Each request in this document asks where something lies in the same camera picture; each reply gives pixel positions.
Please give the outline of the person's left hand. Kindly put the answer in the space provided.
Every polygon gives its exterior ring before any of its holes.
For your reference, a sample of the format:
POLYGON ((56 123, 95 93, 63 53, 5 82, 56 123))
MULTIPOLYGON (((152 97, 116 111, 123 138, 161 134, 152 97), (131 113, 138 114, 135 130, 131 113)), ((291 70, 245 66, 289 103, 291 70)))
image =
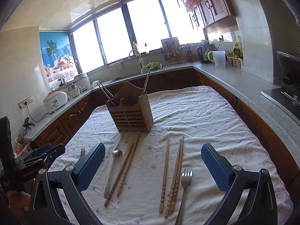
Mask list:
POLYGON ((9 208, 21 224, 28 224, 27 209, 31 196, 24 192, 8 192, 9 208))

